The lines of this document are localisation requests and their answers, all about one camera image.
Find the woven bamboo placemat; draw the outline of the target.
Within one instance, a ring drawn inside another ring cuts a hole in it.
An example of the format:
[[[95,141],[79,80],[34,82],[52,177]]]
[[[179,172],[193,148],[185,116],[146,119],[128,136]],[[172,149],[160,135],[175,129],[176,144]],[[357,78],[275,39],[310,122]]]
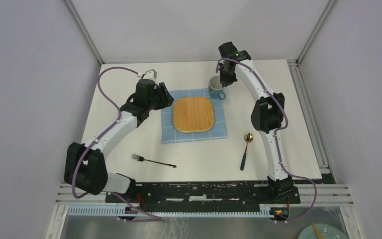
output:
[[[173,124],[181,133],[206,132],[215,124],[212,102],[206,97],[186,97],[173,105]]]

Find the white blue mug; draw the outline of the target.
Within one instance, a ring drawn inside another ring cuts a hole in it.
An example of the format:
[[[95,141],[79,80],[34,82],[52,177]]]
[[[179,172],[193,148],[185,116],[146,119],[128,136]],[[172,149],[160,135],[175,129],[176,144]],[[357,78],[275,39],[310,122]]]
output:
[[[209,95],[213,99],[226,99],[226,94],[224,93],[224,87],[220,82],[219,76],[213,76],[208,82]]]

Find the blue checked cloth napkin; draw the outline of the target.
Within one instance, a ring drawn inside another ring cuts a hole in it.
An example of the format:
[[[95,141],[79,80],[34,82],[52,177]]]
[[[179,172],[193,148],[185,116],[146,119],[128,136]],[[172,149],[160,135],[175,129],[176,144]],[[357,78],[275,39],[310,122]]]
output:
[[[204,140],[215,140],[227,138],[227,128],[223,110],[222,100],[211,98],[208,89],[178,90],[169,91],[175,101],[187,97],[206,97],[212,105],[214,111],[214,126],[205,132],[183,133],[174,127],[173,107],[161,110],[162,144],[183,143]]]

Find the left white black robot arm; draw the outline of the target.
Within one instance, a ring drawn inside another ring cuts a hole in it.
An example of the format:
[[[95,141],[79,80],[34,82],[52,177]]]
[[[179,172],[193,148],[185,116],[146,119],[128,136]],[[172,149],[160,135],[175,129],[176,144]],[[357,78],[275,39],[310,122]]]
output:
[[[84,143],[69,145],[66,157],[64,180],[75,190],[98,195],[101,192],[117,192],[124,202],[132,202],[137,195],[135,181],[119,173],[109,173],[105,160],[115,147],[149,117],[150,111],[172,105],[174,98],[165,83],[140,79],[129,101],[118,107],[114,121],[98,135]]]

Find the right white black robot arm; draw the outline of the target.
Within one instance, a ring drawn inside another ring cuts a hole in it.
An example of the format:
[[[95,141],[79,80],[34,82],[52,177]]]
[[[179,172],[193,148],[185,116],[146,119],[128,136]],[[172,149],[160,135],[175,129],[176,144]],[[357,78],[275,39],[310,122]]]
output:
[[[218,50],[221,58],[216,72],[219,73],[221,85],[228,87],[242,80],[255,101],[250,119],[253,128],[262,137],[267,156],[267,195],[271,202],[280,203],[293,189],[281,140],[281,130],[288,126],[284,112],[285,97],[283,93],[275,93],[262,79],[247,51],[239,51],[232,42],[221,44]]]

